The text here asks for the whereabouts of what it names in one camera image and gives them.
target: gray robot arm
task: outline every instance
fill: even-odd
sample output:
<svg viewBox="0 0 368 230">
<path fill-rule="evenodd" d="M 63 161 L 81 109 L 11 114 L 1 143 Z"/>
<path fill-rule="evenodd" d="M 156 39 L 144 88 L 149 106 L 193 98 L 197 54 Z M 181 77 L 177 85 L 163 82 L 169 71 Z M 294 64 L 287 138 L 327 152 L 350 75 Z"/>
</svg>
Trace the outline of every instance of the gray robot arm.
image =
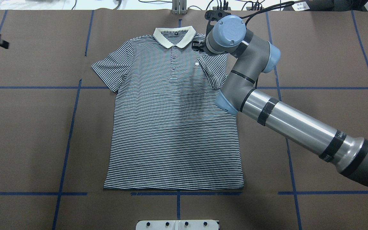
<svg viewBox="0 0 368 230">
<path fill-rule="evenodd" d="M 206 36 L 204 51 L 228 52 L 237 61 L 216 98 L 216 105 L 242 112 L 336 166 L 353 181 L 368 186 L 368 140 L 353 138 L 254 88 L 261 72 L 278 63 L 280 51 L 245 27 L 241 18 L 220 19 Z"/>
</svg>

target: shirt sleeve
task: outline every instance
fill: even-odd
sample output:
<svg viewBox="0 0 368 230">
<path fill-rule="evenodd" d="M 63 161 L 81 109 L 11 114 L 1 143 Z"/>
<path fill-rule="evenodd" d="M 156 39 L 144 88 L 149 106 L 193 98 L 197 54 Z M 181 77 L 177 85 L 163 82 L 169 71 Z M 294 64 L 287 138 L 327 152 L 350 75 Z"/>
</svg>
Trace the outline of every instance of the shirt sleeve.
<svg viewBox="0 0 368 230">
<path fill-rule="evenodd" d="M 97 61 L 92 69 L 112 92 L 117 92 L 133 63 L 133 48 L 130 41 L 111 52 L 105 59 Z"/>
<path fill-rule="evenodd" d="M 225 72 L 227 59 L 228 54 L 205 55 L 198 58 L 212 89 L 220 89 L 224 84 L 227 77 Z"/>
</svg>

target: shirt collar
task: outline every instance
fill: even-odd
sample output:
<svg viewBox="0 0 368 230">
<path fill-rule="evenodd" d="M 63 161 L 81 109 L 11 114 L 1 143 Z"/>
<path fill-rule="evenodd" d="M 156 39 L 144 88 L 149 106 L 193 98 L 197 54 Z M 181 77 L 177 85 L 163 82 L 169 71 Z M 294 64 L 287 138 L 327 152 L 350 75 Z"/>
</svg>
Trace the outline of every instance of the shirt collar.
<svg viewBox="0 0 368 230">
<path fill-rule="evenodd" d="M 165 32 L 165 31 L 177 32 L 177 31 L 182 31 L 182 30 L 188 30 L 188 31 L 186 35 L 184 36 L 184 38 L 179 43 L 177 43 L 175 46 L 179 48 L 184 48 L 186 45 L 188 45 L 188 43 L 190 43 L 190 41 L 193 40 L 194 36 L 196 35 L 196 31 L 192 26 L 180 27 L 180 28 L 156 28 L 153 33 L 153 37 L 156 39 L 158 43 L 160 43 L 165 48 L 170 48 L 174 44 L 172 44 L 171 41 L 167 40 L 167 38 L 165 38 L 161 32 Z"/>
</svg>

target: white sticker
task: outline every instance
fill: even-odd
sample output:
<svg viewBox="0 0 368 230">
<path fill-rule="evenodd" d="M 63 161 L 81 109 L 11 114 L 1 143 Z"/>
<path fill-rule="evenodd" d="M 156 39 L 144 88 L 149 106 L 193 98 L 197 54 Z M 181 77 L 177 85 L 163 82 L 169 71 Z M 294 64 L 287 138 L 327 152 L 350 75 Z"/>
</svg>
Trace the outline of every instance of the white sticker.
<svg viewBox="0 0 368 230">
<path fill-rule="evenodd" d="M 306 2 L 295 3 L 292 5 L 292 7 L 295 11 L 302 11 L 302 10 L 310 9 L 308 6 L 308 3 Z"/>
</svg>

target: black and white striped shirt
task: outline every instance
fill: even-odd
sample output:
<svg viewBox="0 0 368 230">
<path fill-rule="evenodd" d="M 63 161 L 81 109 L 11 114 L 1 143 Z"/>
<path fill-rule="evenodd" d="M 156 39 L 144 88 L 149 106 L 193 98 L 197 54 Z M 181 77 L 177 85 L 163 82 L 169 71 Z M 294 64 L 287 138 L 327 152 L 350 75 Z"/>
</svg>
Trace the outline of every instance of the black and white striped shirt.
<svg viewBox="0 0 368 230">
<path fill-rule="evenodd" d="M 193 51 L 203 38 L 192 27 L 157 28 L 92 65 L 117 92 L 104 188 L 243 187 L 235 116 L 214 104 L 227 54 Z"/>
</svg>

